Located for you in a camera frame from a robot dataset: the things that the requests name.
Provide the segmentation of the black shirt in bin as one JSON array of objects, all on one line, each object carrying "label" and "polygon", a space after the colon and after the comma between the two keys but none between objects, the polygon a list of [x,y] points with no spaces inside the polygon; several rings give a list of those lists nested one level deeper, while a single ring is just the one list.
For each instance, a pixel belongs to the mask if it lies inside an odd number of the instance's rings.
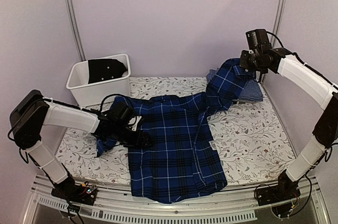
[{"label": "black shirt in bin", "polygon": [[88,84],[118,79],[127,72],[126,66],[116,59],[93,59],[88,61]]}]

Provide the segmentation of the left aluminium frame post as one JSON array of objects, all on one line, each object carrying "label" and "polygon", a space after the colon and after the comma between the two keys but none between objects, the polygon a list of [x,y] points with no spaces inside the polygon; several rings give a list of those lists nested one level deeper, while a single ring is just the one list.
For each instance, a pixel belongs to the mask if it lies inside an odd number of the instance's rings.
[{"label": "left aluminium frame post", "polygon": [[71,28],[74,43],[77,49],[79,61],[82,62],[86,60],[86,56],[85,56],[82,41],[81,41],[81,36],[80,36],[79,28],[78,28],[73,0],[64,0],[64,1],[65,1],[66,9],[68,12],[70,28]]}]

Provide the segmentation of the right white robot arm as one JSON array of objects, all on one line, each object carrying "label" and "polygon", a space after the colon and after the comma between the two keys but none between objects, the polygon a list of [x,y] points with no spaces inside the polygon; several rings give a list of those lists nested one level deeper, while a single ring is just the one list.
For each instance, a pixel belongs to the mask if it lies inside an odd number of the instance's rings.
[{"label": "right white robot arm", "polygon": [[312,114],[318,116],[318,120],[311,119],[314,128],[308,143],[274,187],[275,199],[284,201],[293,193],[292,183],[314,168],[337,140],[337,85],[285,48],[243,50],[240,65],[262,73],[273,72],[293,83],[299,89],[292,92],[306,97],[306,107],[314,108]]}]

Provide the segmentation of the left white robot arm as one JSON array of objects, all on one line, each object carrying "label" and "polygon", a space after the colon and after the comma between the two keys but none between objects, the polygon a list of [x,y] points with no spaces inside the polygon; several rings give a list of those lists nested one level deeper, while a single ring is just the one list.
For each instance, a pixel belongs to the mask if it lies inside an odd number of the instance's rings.
[{"label": "left white robot arm", "polygon": [[44,138],[56,128],[72,128],[99,139],[113,138],[124,147],[147,148],[152,143],[149,134],[140,129],[141,121],[141,115],[126,96],[112,109],[88,109],[47,98],[33,89],[11,112],[7,137],[26,153],[25,160],[31,158],[58,185],[58,191],[73,200],[79,194],[78,187]]}]

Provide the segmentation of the dark blue plaid shirt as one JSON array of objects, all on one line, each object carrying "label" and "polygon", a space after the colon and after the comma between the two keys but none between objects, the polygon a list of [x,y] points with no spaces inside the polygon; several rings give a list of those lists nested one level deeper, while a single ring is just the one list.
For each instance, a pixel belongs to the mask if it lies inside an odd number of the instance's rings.
[{"label": "dark blue plaid shirt", "polygon": [[140,147],[137,137],[126,143],[132,195],[170,204],[222,190],[227,179],[211,146],[208,118],[227,111],[255,76],[239,59],[228,59],[198,94],[149,100],[116,97],[112,108],[132,108],[140,120],[138,128],[151,143]]}]

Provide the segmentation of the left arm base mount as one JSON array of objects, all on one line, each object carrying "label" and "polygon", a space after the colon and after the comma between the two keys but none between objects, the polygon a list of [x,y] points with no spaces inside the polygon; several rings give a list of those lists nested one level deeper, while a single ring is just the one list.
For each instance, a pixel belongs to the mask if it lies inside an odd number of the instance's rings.
[{"label": "left arm base mount", "polygon": [[89,184],[87,181],[81,184],[76,184],[73,179],[64,180],[59,184],[54,184],[51,195],[65,199],[70,202],[94,205],[97,196],[97,186]]}]

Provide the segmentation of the folded blue gingham shirt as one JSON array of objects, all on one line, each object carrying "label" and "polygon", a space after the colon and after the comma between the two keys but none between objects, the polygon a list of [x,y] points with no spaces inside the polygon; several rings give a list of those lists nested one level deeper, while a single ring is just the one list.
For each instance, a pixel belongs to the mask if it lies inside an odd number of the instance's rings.
[{"label": "folded blue gingham shirt", "polygon": [[259,87],[259,84],[254,81],[250,80],[241,94],[239,95],[237,101],[240,102],[260,102],[263,101],[263,94]]}]

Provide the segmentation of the white plastic bin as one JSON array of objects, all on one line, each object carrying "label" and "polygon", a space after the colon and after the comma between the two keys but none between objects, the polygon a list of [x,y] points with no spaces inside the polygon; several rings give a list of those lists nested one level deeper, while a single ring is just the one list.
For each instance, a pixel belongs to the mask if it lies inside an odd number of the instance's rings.
[{"label": "white plastic bin", "polygon": [[116,59],[126,66],[127,72],[118,79],[88,84],[88,60],[74,64],[69,74],[66,88],[71,91],[76,102],[81,107],[100,104],[106,96],[111,94],[130,95],[129,77],[131,70],[128,55],[117,54],[98,59]]}]

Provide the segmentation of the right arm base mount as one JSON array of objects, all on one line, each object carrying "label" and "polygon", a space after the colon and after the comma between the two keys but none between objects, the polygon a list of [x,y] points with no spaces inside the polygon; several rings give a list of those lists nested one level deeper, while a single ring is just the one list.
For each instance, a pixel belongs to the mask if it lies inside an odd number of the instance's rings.
[{"label": "right arm base mount", "polygon": [[270,209],[278,219],[289,218],[299,203],[301,192],[296,186],[290,191],[283,192],[277,185],[258,185],[253,193],[259,206],[270,205]]}]

